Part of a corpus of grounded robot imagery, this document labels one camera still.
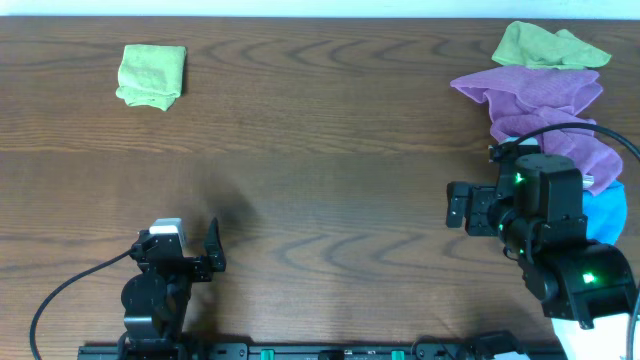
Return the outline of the light green microfiber cloth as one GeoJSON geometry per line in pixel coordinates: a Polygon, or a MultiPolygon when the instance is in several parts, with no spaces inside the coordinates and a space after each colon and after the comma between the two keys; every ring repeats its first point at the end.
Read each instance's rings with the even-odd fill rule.
{"type": "Polygon", "coordinates": [[[116,96],[127,106],[167,111],[182,94],[186,55],[183,46],[126,45],[116,96]]]}

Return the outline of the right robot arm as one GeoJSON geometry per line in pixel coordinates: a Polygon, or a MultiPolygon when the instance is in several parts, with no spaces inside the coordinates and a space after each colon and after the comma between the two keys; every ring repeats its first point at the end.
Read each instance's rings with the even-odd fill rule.
{"type": "Polygon", "coordinates": [[[564,156],[497,155],[493,185],[453,181],[446,188],[446,225],[470,236],[496,237],[522,271],[546,317],[584,332],[637,303],[631,267],[620,250],[587,236],[582,174],[564,156]]]}

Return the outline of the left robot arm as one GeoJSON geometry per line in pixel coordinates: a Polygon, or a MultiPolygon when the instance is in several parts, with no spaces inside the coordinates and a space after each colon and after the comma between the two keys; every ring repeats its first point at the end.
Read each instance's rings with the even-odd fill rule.
{"type": "Polygon", "coordinates": [[[179,218],[156,220],[139,232],[130,249],[141,273],[124,286],[121,303],[128,344],[118,344],[120,359],[190,359],[203,346],[183,333],[192,285],[210,282],[226,269],[226,258],[213,219],[204,238],[205,253],[186,257],[186,236],[179,218]]]}

